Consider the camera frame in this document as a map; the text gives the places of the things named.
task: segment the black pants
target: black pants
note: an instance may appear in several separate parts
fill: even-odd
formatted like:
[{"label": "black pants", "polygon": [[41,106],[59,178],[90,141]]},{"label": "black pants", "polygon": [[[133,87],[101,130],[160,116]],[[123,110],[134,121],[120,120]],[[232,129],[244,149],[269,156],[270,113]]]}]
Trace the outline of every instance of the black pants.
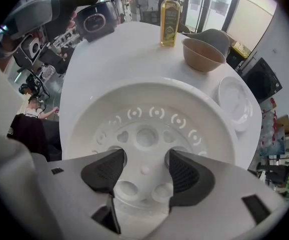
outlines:
[{"label": "black pants", "polygon": [[59,161],[62,159],[62,148],[60,142],[59,122],[47,119],[41,119],[48,150],[50,161]]},{"label": "black pants", "polygon": [[260,165],[259,169],[266,170],[266,179],[276,184],[283,183],[289,172],[289,166],[285,165]]}]

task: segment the white plate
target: white plate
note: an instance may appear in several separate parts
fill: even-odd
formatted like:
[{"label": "white plate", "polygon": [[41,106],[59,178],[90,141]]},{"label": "white plate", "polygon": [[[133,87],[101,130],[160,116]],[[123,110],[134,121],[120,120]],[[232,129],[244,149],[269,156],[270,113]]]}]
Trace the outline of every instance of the white plate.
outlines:
[{"label": "white plate", "polygon": [[64,159],[123,148],[127,163],[114,187],[122,235],[142,239],[168,215],[171,148],[235,164],[238,139],[222,109],[195,87],[169,78],[130,79],[86,100]]},{"label": "white plate", "polygon": [[223,78],[218,86],[218,102],[220,107],[231,118],[237,132],[244,132],[250,124],[252,105],[243,84],[233,76]]}]

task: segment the white table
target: white table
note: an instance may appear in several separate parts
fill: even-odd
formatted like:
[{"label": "white table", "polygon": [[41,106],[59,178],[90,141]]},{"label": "white table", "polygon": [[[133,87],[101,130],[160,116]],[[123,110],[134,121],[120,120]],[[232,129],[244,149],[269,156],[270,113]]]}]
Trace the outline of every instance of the white table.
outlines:
[{"label": "white table", "polygon": [[[224,77],[236,77],[245,85],[228,64],[209,73],[200,73],[186,65],[181,43],[184,38],[186,36],[178,34],[174,47],[161,47],[159,26],[129,22],[92,43],[82,41],[69,63],[61,94],[59,125],[63,158],[70,158],[66,144],[77,115],[90,97],[110,82],[135,77],[167,77],[190,84],[215,101],[218,84]],[[249,167],[255,154],[262,121],[260,107],[252,94],[251,103],[250,127],[245,132],[237,132],[238,148],[243,156],[239,166],[244,169]]]}]

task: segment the ceiling light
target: ceiling light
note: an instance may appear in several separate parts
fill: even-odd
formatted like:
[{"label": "ceiling light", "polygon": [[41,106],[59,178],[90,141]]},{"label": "ceiling light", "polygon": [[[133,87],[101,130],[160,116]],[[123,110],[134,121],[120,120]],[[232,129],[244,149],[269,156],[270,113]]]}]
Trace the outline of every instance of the ceiling light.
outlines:
[{"label": "ceiling light", "polygon": [[14,82],[17,82],[19,77],[21,76],[22,72],[20,72],[20,74],[18,74],[18,76],[16,77],[16,79],[14,80]]},{"label": "ceiling light", "polygon": [[2,34],[4,32],[2,29],[6,30],[6,31],[8,30],[7,26],[3,25],[0,27],[0,34]]}]

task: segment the olive oil bottle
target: olive oil bottle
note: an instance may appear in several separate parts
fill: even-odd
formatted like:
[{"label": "olive oil bottle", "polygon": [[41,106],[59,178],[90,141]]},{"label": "olive oil bottle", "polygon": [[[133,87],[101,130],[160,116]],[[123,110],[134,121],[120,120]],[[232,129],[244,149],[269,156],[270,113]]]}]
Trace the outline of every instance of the olive oil bottle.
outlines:
[{"label": "olive oil bottle", "polygon": [[162,46],[175,46],[180,9],[180,4],[176,0],[164,0],[161,4],[160,44]]}]

